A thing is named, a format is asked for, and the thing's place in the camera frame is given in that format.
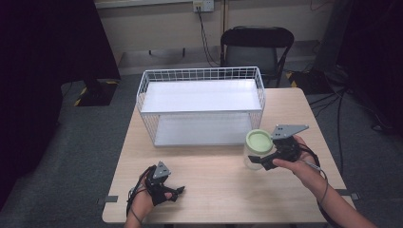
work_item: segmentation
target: black curtain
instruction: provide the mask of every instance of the black curtain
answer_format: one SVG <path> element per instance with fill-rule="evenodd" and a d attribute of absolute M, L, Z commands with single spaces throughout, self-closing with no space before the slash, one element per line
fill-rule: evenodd
<path fill-rule="evenodd" d="M 403 136 L 403 2 L 355 0 L 338 63 L 384 130 Z"/>
<path fill-rule="evenodd" d="M 0 34 L 2 206 L 46 151 L 61 85 L 120 76 L 92 0 L 3 0 Z"/>

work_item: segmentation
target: electrical outlet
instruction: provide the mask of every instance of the electrical outlet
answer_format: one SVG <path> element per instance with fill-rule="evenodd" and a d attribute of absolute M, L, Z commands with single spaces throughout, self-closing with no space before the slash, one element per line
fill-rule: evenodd
<path fill-rule="evenodd" d="M 193 1 L 193 11 L 198 12 L 214 11 L 214 0 Z"/>
<path fill-rule="evenodd" d="M 198 12 L 198 11 L 203 11 L 203 1 L 193 1 L 193 11 Z"/>
<path fill-rule="evenodd" d="M 213 0 L 204 0 L 203 1 L 204 11 L 214 11 L 214 1 Z"/>

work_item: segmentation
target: jar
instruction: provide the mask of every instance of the jar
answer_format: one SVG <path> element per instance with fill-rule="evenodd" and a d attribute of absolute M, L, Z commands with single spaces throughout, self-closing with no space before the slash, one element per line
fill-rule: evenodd
<path fill-rule="evenodd" d="M 252 170 L 260 170 L 260 163 L 251 163 L 248 156 L 266 157 L 273 148 L 272 136 L 265 130 L 255 129 L 246 135 L 243 163 Z"/>

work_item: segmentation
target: white wire basket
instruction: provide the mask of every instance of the white wire basket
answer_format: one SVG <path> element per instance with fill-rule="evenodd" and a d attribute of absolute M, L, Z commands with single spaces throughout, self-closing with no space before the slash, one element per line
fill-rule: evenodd
<path fill-rule="evenodd" d="M 155 146 L 244 144 L 265 104 L 257 67 L 146 70 L 136 106 Z"/>

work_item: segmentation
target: black folding chair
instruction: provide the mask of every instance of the black folding chair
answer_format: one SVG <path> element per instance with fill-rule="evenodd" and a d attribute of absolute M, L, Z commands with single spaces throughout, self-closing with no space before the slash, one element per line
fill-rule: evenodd
<path fill-rule="evenodd" d="M 286 28 L 231 28 L 221 37 L 221 67 L 258 67 L 266 85 L 277 80 L 278 87 L 293 43 L 294 35 Z M 285 48 L 279 60 L 278 48 Z"/>

